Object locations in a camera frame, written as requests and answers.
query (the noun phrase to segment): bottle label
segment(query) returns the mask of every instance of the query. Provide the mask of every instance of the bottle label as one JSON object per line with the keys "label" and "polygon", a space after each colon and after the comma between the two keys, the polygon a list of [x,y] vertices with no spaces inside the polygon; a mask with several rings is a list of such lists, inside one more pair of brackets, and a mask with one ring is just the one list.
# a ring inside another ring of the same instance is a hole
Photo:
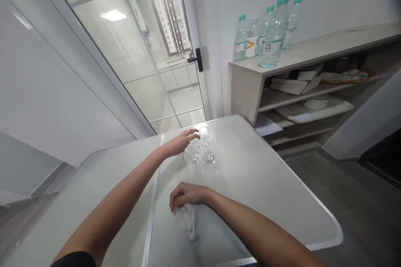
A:
{"label": "bottle label", "polygon": [[263,54],[268,53],[269,55],[274,55],[280,52],[283,47],[284,39],[274,40],[274,41],[265,41],[264,42],[264,50]]}
{"label": "bottle label", "polygon": [[265,35],[260,35],[259,36],[259,41],[258,41],[258,46],[264,45],[264,41],[266,40]]}
{"label": "bottle label", "polygon": [[244,51],[247,44],[246,42],[247,41],[235,43],[235,52]]}
{"label": "bottle label", "polygon": [[246,43],[246,58],[252,58],[256,55],[256,48],[258,45],[259,36],[249,38]]}
{"label": "bottle label", "polygon": [[288,43],[291,42],[292,38],[294,37],[294,33],[295,33],[295,28],[291,28],[291,29],[287,29],[287,32],[285,34],[285,39],[284,39],[284,47],[283,50],[285,50],[288,46]]}

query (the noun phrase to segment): black sleeve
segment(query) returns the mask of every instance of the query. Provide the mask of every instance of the black sleeve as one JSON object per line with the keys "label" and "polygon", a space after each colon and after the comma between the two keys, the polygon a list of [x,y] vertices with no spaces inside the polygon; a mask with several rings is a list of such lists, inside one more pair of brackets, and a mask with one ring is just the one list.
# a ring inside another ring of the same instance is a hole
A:
{"label": "black sleeve", "polygon": [[96,263],[87,252],[72,252],[55,261],[50,267],[96,267]]}

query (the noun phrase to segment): white table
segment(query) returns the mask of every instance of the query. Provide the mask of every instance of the white table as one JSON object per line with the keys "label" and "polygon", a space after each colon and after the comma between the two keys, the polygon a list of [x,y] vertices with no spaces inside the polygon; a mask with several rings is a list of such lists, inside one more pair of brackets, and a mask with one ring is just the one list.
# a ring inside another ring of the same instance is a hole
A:
{"label": "white table", "polygon": [[[180,228],[182,216],[171,213],[168,206],[169,195],[180,181],[209,186],[244,203],[311,250],[342,242],[343,233],[334,216],[244,118],[229,116],[207,122],[207,126],[216,144],[216,164],[195,166],[189,163],[189,156],[166,160],[112,242],[103,266],[236,266],[254,262],[235,234],[205,205],[199,205],[196,230],[200,238],[190,242]],[[181,131],[91,154],[5,266],[49,266],[107,193],[154,148]]]}
{"label": "white table", "polygon": [[[149,267],[239,266],[255,262],[241,241],[206,205],[198,206],[191,242],[180,228],[182,214],[171,213],[170,193],[181,182],[208,186],[269,217],[310,250],[339,245],[343,232],[335,217],[241,116],[208,122],[215,164],[172,157],[160,169],[147,255]],[[164,135],[164,143],[182,130]]]}

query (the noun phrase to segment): white cloth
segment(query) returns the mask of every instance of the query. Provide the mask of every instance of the white cloth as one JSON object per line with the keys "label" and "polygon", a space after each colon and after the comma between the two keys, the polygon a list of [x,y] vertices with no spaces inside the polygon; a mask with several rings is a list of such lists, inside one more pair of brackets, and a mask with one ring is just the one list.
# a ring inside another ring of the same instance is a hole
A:
{"label": "white cloth", "polygon": [[198,217],[198,205],[197,204],[185,204],[178,210],[183,214],[183,221],[181,228],[185,230],[189,239],[195,242],[199,239],[198,234],[195,231],[196,219]]}

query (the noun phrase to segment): gray floor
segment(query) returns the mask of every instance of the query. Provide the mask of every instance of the gray floor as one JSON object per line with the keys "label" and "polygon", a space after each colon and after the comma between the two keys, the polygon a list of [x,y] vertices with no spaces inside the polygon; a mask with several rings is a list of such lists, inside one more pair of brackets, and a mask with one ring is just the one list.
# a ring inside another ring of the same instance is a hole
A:
{"label": "gray floor", "polygon": [[68,165],[36,201],[0,207],[0,267],[17,249],[78,169]]}
{"label": "gray floor", "polygon": [[327,266],[401,266],[401,191],[358,163],[318,152],[287,162],[340,223],[340,246],[315,254]]}

